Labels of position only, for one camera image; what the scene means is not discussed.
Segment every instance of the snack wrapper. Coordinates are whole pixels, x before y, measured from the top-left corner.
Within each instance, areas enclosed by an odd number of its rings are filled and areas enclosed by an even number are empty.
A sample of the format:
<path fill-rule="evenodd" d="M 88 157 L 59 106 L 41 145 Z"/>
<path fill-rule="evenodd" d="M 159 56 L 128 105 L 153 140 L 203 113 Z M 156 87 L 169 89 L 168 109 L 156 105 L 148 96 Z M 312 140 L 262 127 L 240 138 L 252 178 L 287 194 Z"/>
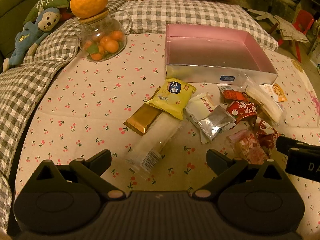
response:
<path fill-rule="evenodd" d="M 199 120 L 198 123 L 204 134 L 212 141 L 219 133 L 234 127 L 235 120 L 230 113 L 217 106 L 207 118 Z"/>
<path fill-rule="evenodd" d="M 161 87 L 158 87 L 151 99 L 156 95 Z M 161 114 L 162 110 L 153 106 L 143 104 L 132 116 L 130 116 L 124 125 L 132 131 L 143 136 L 149 129 L 153 121 Z"/>
<path fill-rule="evenodd" d="M 230 86 L 219 86 L 218 88 L 225 99 L 249 102 L 249 96 L 244 92 L 236 91 Z"/>
<path fill-rule="evenodd" d="M 256 107 L 260 107 L 274 125 L 281 125 L 286 114 L 284 109 L 245 73 L 237 78 L 241 83 L 240 89 L 255 101 Z"/>
<path fill-rule="evenodd" d="M 188 83 L 177 78 L 167 78 L 155 97 L 148 100 L 146 104 L 183 120 L 183 109 L 195 91 L 196 88 Z"/>
<path fill-rule="evenodd" d="M 263 164 L 268 159 L 258 139 L 251 130 L 241 130 L 227 137 L 235 154 L 250 164 Z"/>
<path fill-rule="evenodd" d="M 215 107 L 209 96 L 209 92 L 206 92 L 191 98 L 185 108 L 188 119 L 200 130 L 200 140 L 203 144 L 208 143 L 209 139 L 201 130 L 198 120 L 208 117 Z"/>
<path fill-rule="evenodd" d="M 277 141 L 277 138 L 279 137 L 279 134 L 276 129 L 271 127 L 261 118 L 257 119 L 256 129 L 257 129 L 256 135 L 257 135 L 258 141 L 261 147 L 263 147 L 263 149 L 266 148 L 265 152 L 267 156 L 270 157 L 268 149 L 273 149 L 276 146 L 276 141 Z"/>
<path fill-rule="evenodd" d="M 277 103 L 279 102 L 285 102 L 287 101 L 287 98 L 285 97 L 285 94 L 282 90 L 282 88 L 278 84 L 274 85 L 260 85 L 260 87 L 268 94 L 270 95 L 274 101 Z"/>
<path fill-rule="evenodd" d="M 257 120 L 257 110 L 254 103 L 233 101 L 226 109 L 236 119 L 235 124 L 241 120 L 249 120 L 252 127 Z"/>
<path fill-rule="evenodd" d="M 172 115 L 161 112 L 149 131 L 126 156 L 126 162 L 130 164 L 131 170 L 147 179 L 150 171 L 161 159 L 161 150 L 178 131 L 181 123 L 182 121 Z"/>

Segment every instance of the green leaf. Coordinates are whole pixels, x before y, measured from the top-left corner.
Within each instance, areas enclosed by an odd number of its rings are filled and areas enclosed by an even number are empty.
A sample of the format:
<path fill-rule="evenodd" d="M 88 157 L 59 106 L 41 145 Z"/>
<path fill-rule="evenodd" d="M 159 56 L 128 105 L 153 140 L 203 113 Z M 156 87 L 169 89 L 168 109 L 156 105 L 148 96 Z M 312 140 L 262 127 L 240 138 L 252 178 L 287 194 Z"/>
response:
<path fill-rule="evenodd" d="M 90 54 L 99 53 L 99 48 L 97 43 L 93 43 L 89 48 L 87 48 L 87 52 Z"/>

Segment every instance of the box label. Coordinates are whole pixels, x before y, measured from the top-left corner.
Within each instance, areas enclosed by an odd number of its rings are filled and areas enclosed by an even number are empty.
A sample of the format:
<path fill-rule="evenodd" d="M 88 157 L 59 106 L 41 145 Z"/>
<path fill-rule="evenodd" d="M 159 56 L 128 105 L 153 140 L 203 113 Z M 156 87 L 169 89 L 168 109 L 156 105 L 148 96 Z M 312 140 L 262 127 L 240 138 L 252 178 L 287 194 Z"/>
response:
<path fill-rule="evenodd" d="M 236 77 L 234 76 L 221 76 L 220 80 L 221 81 L 234 81 Z"/>

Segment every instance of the red chair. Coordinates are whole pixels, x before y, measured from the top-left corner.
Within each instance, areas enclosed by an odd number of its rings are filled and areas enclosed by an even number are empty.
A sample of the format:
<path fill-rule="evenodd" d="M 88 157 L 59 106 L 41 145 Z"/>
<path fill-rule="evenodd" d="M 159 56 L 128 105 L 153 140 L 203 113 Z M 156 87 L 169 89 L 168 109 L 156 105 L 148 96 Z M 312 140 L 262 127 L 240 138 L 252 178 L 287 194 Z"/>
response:
<path fill-rule="evenodd" d="M 296 22 L 293 23 L 292 25 L 296 28 L 296 30 L 298 30 L 299 32 L 302 32 L 304 35 L 306 35 L 307 31 L 311 28 L 311 25 L 313 24 L 314 21 L 315 21 L 315 19 L 313 18 L 312 14 L 308 13 L 307 11 L 300 10 L 297 15 Z M 278 41 L 279 46 L 281 46 L 283 44 L 283 42 L 284 41 L 282 39 L 280 39 Z M 294 41 L 294 43 L 296 46 L 298 61 L 301 62 L 299 42 Z"/>

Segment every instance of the barcode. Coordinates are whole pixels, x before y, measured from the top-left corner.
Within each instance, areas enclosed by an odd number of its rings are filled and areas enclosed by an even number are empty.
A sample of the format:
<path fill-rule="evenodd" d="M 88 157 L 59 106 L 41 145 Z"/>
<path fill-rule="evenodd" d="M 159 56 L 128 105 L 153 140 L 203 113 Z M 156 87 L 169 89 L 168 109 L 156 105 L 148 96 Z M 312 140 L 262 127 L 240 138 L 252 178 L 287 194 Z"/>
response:
<path fill-rule="evenodd" d="M 159 153 L 150 150 L 147 156 L 142 161 L 141 167 L 150 172 L 160 159 L 161 155 Z"/>

